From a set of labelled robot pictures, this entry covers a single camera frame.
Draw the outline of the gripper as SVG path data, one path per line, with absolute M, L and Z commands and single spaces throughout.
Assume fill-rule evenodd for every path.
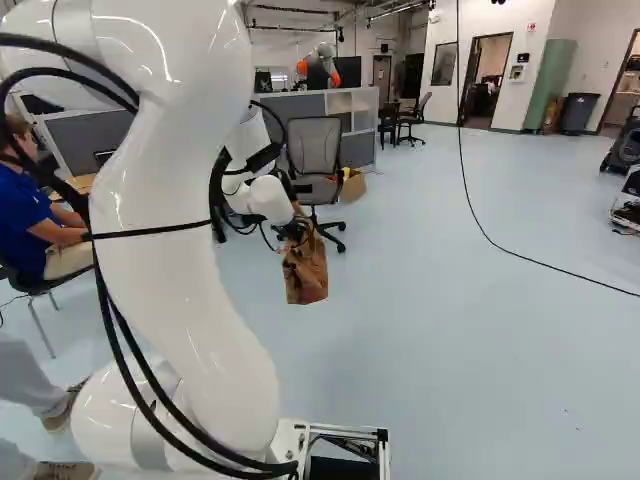
M 282 236 L 294 246 L 304 245 L 314 236 L 314 224 L 305 216 L 295 215 L 282 227 Z

